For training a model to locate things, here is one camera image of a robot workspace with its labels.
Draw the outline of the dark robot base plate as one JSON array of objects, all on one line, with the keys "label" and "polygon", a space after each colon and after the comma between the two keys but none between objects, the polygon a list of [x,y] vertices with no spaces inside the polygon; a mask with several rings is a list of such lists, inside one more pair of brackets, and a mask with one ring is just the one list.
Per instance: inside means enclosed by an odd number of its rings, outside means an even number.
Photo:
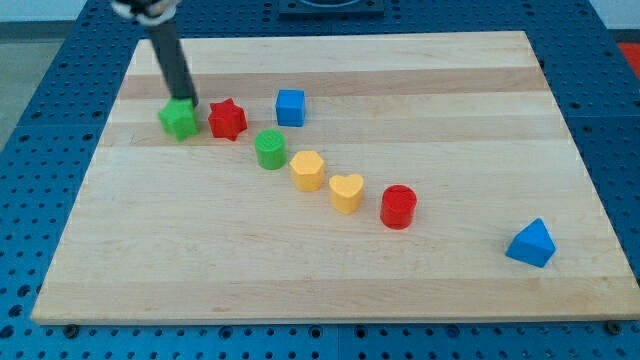
[{"label": "dark robot base plate", "polygon": [[383,15],[385,0],[277,0],[281,18],[302,16]]}]

